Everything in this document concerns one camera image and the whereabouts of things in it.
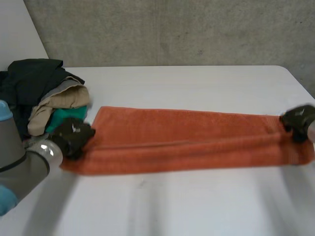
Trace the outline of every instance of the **clothing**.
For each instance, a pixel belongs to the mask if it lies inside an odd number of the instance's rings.
[[[42,97],[59,86],[67,77],[84,81],[62,68],[62,60],[26,59],[14,61],[8,71],[0,72],[0,100],[4,100],[13,112],[21,139],[28,136],[27,125],[32,108]]]
[[[76,162],[84,175],[307,164],[309,141],[294,143],[277,116],[101,107],[95,136]]]
[[[45,129],[47,133],[52,133],[59,125],[63,123],[64,118],[79,118],[84,120],[87,113],[87,106],[73,109],[56,109],[52,114],[51,121]]]
[[[79,108],[89,103],[88,89],[75,80],[67,79],[45,95],[38,106],[33,107],[28,132],[33,136],[42,135],[54,109]]]

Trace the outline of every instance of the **towel fold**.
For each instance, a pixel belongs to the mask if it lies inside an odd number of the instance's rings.
[[[84,175],[307,164],[277,116],[101,107],[84,157],[62,168]]]

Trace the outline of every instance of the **black garment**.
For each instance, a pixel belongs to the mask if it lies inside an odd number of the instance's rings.
[[[21,139],[28,135],[29,117],[46,93],[56,88],[67,77],[80,83],[84,80],[66,72],[62,60],[26,59],[14,61],[8,71],[0,72],[0,100],[8,103]]]

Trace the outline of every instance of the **pile of clothes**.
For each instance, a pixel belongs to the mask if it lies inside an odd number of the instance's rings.
[[[63,118],[84,119],[88,89],[62,65],[62,60],[26,59],[0,72],[0,100],[13,112],[22,140],[52,132]]]

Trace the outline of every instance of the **gray wall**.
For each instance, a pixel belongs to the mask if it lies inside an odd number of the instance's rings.
[[[315,96],[315,0],[25,0],[67,67],[281,65]]]

